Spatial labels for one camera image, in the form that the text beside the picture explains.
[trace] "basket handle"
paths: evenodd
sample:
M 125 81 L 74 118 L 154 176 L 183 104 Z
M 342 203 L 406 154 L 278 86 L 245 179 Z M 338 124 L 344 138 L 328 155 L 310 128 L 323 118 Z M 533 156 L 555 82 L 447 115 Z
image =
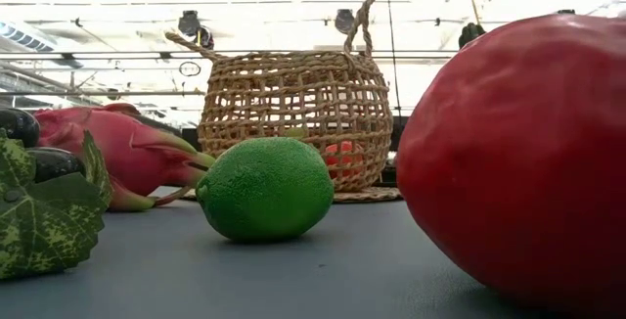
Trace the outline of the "basket handle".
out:
M 363 27 L 363 39 L 365 40 L 365 56 L 372 57 L 372 35 L 368 27 L 370 26 L 370 7 L 376 0 L 365 0 L 361 5 L 361 8 L 356 13 L 354 22 L 348 31 L 348 36 L 343 43 L 343 52 L 345 55 L 350 55 L 352 52 L 352 41 L 359 31 L 359 25 Z
M 206 50 L 203 47 L 194 44 L 193 42 L 185 40 L 182 36 L 176 34 L 175 32 L 167 31 L 165 33 L 165 37 L 167 38 L 167 40 L 173 41 L 178 45 L 182 45 L 189 50 L 199 52 L 204 58 L 209 59 L 213 62 L 225 57 L 223 55 L 219 55 L 215 51 Z

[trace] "dragon fruit scale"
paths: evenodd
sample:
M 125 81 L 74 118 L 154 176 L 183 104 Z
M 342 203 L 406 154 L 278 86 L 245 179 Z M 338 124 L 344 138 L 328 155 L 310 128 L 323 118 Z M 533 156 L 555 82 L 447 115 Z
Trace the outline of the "dragon fruit scale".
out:
M 82 154 L 85 129 L 102 152 L 113 188 L 110 211 L 140 211 L 176 200 L 204 176 L 214 158 L 198 153 L 173 134 L 141 123 L 129 113 L 132 105 L 103 108 L 43 110 L 38 146 Z M 162 185 L 187 186 L 178 193 L 157 199 L 148 197 Z

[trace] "fake fruit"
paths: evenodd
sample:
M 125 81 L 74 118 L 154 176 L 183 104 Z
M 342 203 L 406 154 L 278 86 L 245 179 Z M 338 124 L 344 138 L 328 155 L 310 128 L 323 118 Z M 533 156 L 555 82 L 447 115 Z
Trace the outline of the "fake fruit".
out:
M 35 183 L 35 157 L 0 129 L 0 280 L 60 272 L 89 258 L 111 186 L 89 132 L 83 149 L 87 179 L 74 172 Z
M 30 148 L 35 158 L 35 183 L 78 172 L 85 176 L 85 164 L 74 154 L 56 148 Z
M 6 131 L 9 139 L 21 140 L 26 148 L 37 145 L 39 123 L 32 114 L 13 108 L 1 108 L 0 128 Z
M 196 186 L 212 164 L 212 157 L 119 110 L 116 105 L 37 112 L 35 117 L 41 126 L 38 145 L 67 150 L 81 158 L 80 142 L 83 130 L 88 129 L 106 162 L 114 190 L 110 205 L 113 211 L 145 210 L 173 202 L 181 194 L 148 197 L 162 185 Z
M 349 163 L 350 164 L 362 163 L 363 155 L 359 154 L 359 152 L 363 152 L 363 148 L 361 148 L 361 146 L 356 144 L 355 149 L 353 151 L 352 142 L 350 141 L 343 141 L 341 142 L 340 145 L 341 145 L 341 153 L 346 154 L 346 155 L 340 156 L 341 162 L 339 162 L 338 156 L 333 155 L 339 149 L 338 145 L 332 144 L 326 147 L 326 153 L 330 154 L 325 157 L 326 165 L 328 167 L 334 166 L 335 168 L 337 168 L 337 169 L 330 169 L 329 171 L 331 178 L 333 179 L 337 178 L 339 175 L 341 175 L 342 177 L 349 177 L 349 176 L 357 175 L 359 172 L 363 170 L 363 166 L 356 166 L 352 168 L 342 169 L 343 167 L 347 166 Z
M 551 15 L 466 45 L 400 141 L 418 224 L 481 283 L 626 317 L 626 20 Z
M 326 215 L 335 194 L 319 152 L 285 137 L 233 146 L 196 192 L 208 223 L 238 242 L 298 237 Z

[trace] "wicker basket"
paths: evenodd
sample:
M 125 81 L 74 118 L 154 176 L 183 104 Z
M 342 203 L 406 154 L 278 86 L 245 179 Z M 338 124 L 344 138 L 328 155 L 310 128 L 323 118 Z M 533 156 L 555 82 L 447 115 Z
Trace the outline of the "wicker basket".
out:
M 389 89 L 372 59 L 368 25 L 374 1 L 366 0 L 357 12 L 343 52 L 226 57 L 167 33 L 169 40 L 213 62 L 198 129 L 202 150 L 218 157 L 244 139 L 285 136 L 290 128 L 299 127 L 303 142 L 319 149 L 325 159 L 336 161 L 329 165 L 336 191 L 359 191 L 372 185 L 387 158 L 393 121 Z M 366 51 L 352 55 L 359 25 Z M 327 151 L 333 144 L 349 147 L 341 144 L 346 141 L 352 143 L 351 151 Z

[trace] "ceiling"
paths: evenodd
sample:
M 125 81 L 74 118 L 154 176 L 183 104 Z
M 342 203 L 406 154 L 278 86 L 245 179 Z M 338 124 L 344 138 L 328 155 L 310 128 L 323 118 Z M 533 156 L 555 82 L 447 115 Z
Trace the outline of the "ceiling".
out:
M 41 57 L 35 59 L 34 54 L 31 57 L 7 54 L 26 50 L 6 42 L 0 42 L 0 52 L 5 52 L 0 53 L 0 60 L 88 92 L 111 88 L 122 92 L 204 92 L 211 67 L 209 60 L 189 59 L 194 54 L 178 54 L 169 60 L 158 55 L 158 52 L 185 50 L 163 36 L 165 31 L 176 28 L 183 11 L 198 11 L 202 25 L 210 28 L 214 35 L 215 50 L 225 55 L 258 50 L 340 50 L 344 35 L 333 26 L 336 11 L 356 11 L 362 1 L 0 0 L 0 22 L 54 39 L 55 52 L 76 53 L 82 68 L 60 66 Z M 614 17 L 626 5 L 623 2 L 476 0 L 487 30 L 559 9 Z M 403 93 L 400 106 L 407 110 L 417 103 L 440 66 L 458 49 L 461 27 L 475 20 L 470 0 L 379 0 L 370 16 L 370 30 L 378 51 L 374 55 L 380 57 L 377 61 L 387 80 L 397 79 Z M 441 19 L 439 26 L 435 26 L 437 18 Z M 357 39 L 356 45 L 363 45 L 363 41 Z M 382 58 L 388 57 L 391 50 L 404 51 L 395 53 L 398 58 L 395 68 L 391 60 Z M 115 54 L 81 55 L 86 52 Z M 200 68 L 198 75 L 182 73 L 197 71 L 189 61 Z M 183 63 L 187 64 L 181 72 Z M 103 96 L 92 100 L 109 102 Z M 146 113 L 154 114 L 158 108 L 157 118 L 179 126 L 197 122 L 203 105 L 202 95 L 122 96 L 120 100 L 146 107 L 141 109 Z

